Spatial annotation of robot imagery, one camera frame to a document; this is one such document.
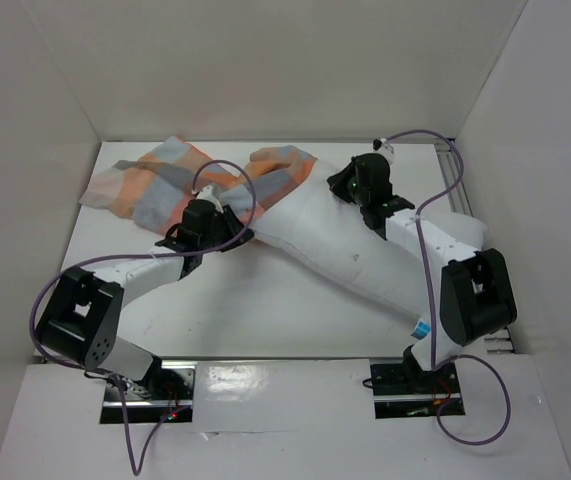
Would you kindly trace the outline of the white pillow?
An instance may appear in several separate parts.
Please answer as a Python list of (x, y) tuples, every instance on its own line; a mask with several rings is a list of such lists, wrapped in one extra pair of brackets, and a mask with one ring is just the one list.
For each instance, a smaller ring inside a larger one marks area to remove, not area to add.
[(252, 222), (256, 239), (408, 334), (428, 312), (422, 262), (369, 230), (356, 205), (330, 192), (327, 178), (338, 171), (316, 161), (300, 186)]

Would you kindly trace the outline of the checkered orange blue pillowcase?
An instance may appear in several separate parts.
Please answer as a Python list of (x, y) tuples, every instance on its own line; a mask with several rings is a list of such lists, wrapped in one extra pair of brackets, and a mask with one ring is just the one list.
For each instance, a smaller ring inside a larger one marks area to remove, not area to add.
[(121, 160), (93, 177), (80, 204), (106, 209), (164, 234), (182, 219), (189, 201), (212, 185), (220, 203), (246, 222), (253, 200), (258, 219), (301, 186), (317, 162), (292, 145), (253, 152), (242, 172), (228, 171), (210, 160), (194, 145), (171, 137), (139, 160)]

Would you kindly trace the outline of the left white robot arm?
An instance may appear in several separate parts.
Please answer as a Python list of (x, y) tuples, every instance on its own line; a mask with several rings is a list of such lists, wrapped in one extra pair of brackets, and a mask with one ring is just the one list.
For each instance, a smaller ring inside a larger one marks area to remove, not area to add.
[(73, 266), (55, 289), (34, 326), (40, 347), (52, 350), (87, 373), (123, 382), (141, 399), (184, 382), (163, 368), (161, 359), (118, 335), (122, 310), (153, 290), (180, 281), (198, 268), (205, 254), (225, 252), (250, 241), (253, 231), (228, 205), (211, 200), (188, 203), (147, 255), (113, 255), (96, 271)]

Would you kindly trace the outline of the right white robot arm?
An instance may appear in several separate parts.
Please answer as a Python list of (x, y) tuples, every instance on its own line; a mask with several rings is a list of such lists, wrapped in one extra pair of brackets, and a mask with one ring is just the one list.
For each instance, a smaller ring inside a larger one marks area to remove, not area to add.
[(401, 369), (405, 387), (422, 392), (464, 347), (513, 323), (517, 308), (504, 256), (460, 242), (424, 219), (393, 192), (390, 173), (383, 155), (366, 153), (327, 183), (336, 197), (358, 206), (366, 227), (423, 263), (430, 331), (409, 349)]

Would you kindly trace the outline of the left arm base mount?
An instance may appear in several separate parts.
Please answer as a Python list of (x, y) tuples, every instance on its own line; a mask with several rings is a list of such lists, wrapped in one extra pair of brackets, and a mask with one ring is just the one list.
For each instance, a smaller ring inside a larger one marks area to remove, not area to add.
[[(160, 384), (152, 391), (129, 379), (121, 379), (125, 405), (131, 424), (155, 424), (162, 416), (168, 423), (190, 423), (193, 417), (193, 398), (197, 363), (194, 361), (164, 360), (165, 370)], [(85, 373), (92, 380), (104, 380), (105, 388), (99, 423), (121, 425), (122, 402), (113, 380), (105, 374)]]

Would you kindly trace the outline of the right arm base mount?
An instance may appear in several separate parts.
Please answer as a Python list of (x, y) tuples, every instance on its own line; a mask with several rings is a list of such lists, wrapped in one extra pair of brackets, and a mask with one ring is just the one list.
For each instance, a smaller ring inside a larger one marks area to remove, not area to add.
[(446, 365), (436, 372), (411, 377), (398, 359), (372, 361), (370, 376), (361, 381), (373, 394), (377, 419), (464, 416), (465, 407), (457, 370)]

